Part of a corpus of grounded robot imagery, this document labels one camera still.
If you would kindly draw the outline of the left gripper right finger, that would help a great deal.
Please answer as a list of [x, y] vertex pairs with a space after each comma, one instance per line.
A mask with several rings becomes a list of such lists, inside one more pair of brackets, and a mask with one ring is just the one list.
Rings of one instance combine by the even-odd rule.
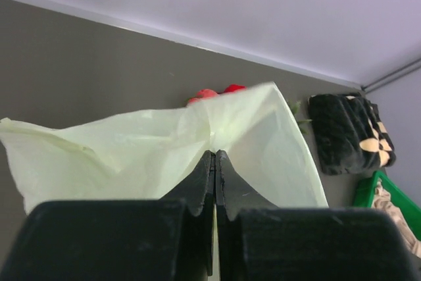
[[279, 208], [215, 156], [222, 280], [419, 280], [392, 220], [372, 209]]

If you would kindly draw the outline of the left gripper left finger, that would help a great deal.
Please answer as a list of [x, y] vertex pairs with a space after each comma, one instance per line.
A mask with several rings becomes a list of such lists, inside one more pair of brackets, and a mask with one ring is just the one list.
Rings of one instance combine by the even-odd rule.
[[214, 162], [160, 199], [51, 201], [18, 233], [2, 280], [206, 280], [212, 274]]

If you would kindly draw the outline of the pale green plastic bag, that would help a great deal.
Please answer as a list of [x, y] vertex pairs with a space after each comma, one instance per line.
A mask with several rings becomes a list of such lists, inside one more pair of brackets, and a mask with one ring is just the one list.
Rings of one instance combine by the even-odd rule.
[[309, 147], [273, 83], [63, 129], [4, 118], [1, 143], [27, 218], [51, 201], [160, 199], [206, 151], [226, 152], [236, 172], [279, 208], [328, 205]]

